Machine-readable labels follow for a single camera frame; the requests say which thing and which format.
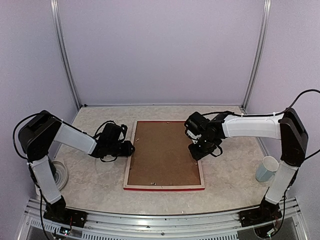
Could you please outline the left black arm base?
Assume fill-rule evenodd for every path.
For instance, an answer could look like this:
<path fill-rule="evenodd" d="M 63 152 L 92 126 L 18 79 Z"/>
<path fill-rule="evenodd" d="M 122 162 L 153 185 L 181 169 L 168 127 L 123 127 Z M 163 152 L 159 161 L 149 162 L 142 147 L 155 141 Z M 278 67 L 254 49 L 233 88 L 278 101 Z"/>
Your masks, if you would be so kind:
<path fill-rule="evenodd" d="M 47 220 L 68 225 L 71 227 L 84 228 L 88 213 L 66 207 L 66 202 L 62 196 L 55 203 L 46 203 L 43 217 Z"/>

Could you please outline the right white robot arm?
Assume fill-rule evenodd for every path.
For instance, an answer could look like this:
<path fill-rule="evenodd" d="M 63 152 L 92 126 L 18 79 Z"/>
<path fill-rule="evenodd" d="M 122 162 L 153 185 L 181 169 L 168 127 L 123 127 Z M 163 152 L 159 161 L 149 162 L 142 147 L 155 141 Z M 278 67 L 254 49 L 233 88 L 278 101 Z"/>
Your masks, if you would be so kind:
<path fill-rule="evenodd" d="M 192 141 L 188 146 L 196 161 L 223 152 L 222 141 L 227 138 L 252 137 L 280 142 L 281 157 L 275 177 L 265 194 L 265 201 L 256 210 L 256 218 L 266 222 L 275 212 L 292 179 L 306 160 L 309 135 L 293 108 L 280 113 L 236 114 L 231 111 L 214 112 L 214 118 L 197 111 L 184 122 L 185 134 Z"/>

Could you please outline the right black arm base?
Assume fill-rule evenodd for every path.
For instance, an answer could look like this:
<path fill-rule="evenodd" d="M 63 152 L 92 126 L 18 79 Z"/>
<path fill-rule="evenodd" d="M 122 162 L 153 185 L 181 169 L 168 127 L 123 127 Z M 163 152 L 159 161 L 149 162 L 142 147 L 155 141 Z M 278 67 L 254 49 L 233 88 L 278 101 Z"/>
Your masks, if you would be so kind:
<path fill-rule="evenodd" d="M 279 204 L 273 204 L 264 196 L 257 208 L 242 210 L 238 213 L 242 227 L 258 225 L 283 217 Z"/>

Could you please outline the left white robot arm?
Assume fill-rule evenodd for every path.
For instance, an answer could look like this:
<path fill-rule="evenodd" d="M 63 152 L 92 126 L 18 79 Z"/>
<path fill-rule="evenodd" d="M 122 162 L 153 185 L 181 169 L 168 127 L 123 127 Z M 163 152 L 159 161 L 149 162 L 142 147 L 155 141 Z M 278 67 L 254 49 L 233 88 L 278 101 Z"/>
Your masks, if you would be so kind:
<path fill-rule="evenodd" d="M 127 126 L 108 120 L 98 128 L 94 136 L 72 126 L 50 112 L 43 110 L 23 119 L 25 125 L 18 132 L 23 157 L 39 188 L 41 196 L 49 204 L 49 210 L 57 221 L 70 218 L 70 211 L 61 203 L 59 191 L 52 173 L 49 151 L 54 143 L 66 145 L 93 158 L 102 160 L 107 156 L 115 160 L 130 157 L 135 152 L 131 141 L 126 140 Z"/>

